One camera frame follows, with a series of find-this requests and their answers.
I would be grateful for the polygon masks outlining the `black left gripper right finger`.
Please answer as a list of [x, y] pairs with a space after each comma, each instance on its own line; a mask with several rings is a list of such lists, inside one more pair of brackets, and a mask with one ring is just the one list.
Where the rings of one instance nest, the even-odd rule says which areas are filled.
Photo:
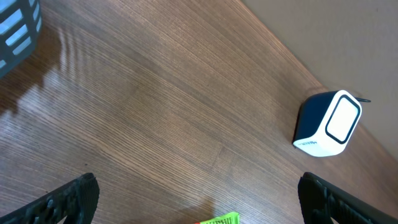
[[305, 224], [397, 224], [397, 219], [305, 172], [298, 183], [298, 198]]

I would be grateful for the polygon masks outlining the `green candy bag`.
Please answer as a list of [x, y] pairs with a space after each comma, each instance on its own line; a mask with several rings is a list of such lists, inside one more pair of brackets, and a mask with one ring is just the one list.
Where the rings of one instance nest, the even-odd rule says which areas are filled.
[[197, 222], [195, 224], [240, 224], [240, 216], [238, 212], [230, 212], [210, 220]]

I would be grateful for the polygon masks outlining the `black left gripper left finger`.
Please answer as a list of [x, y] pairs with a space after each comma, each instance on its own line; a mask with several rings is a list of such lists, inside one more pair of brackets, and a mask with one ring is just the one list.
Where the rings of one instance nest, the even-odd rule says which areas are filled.
[[96, 177], [85, 173], [37, 200], [1, 217], [2, 224], [77, 223], [93, 220], [100, 189]]

